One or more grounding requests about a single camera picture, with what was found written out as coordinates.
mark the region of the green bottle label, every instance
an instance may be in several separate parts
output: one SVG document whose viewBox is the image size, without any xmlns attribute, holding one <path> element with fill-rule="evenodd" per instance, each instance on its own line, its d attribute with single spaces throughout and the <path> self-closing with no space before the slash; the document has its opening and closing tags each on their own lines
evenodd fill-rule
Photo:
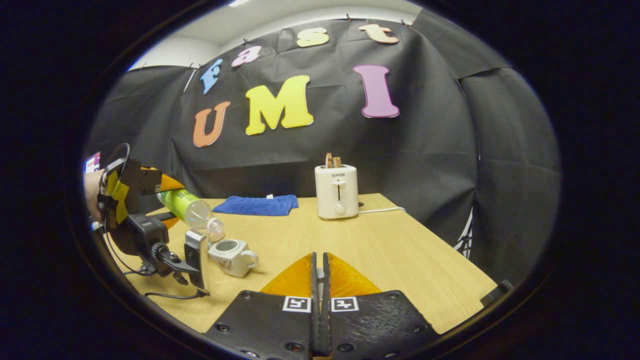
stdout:
<svg viewBox="0 0 640 360">
<path fill-rule="evenodd" d="M 162 198 L 161 202 L 167 209 L 182 221 L 184 221 L 184 212 L 187 210 L 187 207 L 192 202 L 199 200 L 195 195 L 185 189 L 161 192 L 160 197 Z"/>
</svg>

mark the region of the human hand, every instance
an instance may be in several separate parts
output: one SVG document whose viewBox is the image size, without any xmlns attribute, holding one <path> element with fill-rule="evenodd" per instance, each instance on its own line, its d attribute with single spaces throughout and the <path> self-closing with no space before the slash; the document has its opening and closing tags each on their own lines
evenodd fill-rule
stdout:
<svg viewBox="0 0 640 360">
<path fill-rule="evenodd" d="M 86 206 L 89 209 L 94 221 L 102 222 L 100 209 L 98 208 L 98 193 L 100 192 L 100 178 L 104 169 L 90 172 L 84 175 L 84 197 Z"/>
</svg>

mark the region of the blue towel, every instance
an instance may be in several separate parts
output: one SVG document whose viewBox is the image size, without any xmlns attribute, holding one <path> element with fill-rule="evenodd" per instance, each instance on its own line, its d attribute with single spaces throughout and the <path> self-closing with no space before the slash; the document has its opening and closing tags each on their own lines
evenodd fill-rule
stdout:
<svg viewBox="0 0 640 360">
<path fill-rule="evenodd" d="M 297 207 L 298 198 L 295 195 L 276 196 L 273 197 L 273 199 L 267 199 L 265 197 L 231 196 L 222 204 L 216 206 L 213 212 L 283 217 L 288 215 L 291 209 Z"/>
</svg>

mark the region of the mug handle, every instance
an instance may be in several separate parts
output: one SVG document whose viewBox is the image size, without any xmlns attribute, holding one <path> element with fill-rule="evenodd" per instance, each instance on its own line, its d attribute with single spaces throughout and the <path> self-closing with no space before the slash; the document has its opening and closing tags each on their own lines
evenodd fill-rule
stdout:
<svg viewBox="0 0 640 360">
<path fill-rule="evenodd" d="M 249 255 L 253 258 L 253 264 L 247 265 L 246 267 L 255 268 L 256 266 L 258 266 L 258 254 L 256 254 L 255 252 L 251 250 L 245 250 L 245 251 L 242 251 L 240 255 Z"/>
</svg>

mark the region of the yellow letter m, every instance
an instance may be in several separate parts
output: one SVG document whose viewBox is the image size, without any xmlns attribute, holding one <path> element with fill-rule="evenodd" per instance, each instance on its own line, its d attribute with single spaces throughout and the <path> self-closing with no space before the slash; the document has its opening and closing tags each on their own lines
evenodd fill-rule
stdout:
<svg viewBox="0 0 640 360">
<path fill-rule="evenodd" d="M 264 86 L 256 86 L 246 92 L 250 100 L 249 126 L 247 135 L 264 132 L 264 124 L 260 114 L 264 116 L 271 130 L 278 126 L 278 121 L 284 110 L 282 127 L 298 127 L 311 125 L 314 117 L 307 111 L 307 95 L 305 93 L 309 77 L 306 75 L 293 76 L 287 79 L 277 97 Z"/>
</svg>

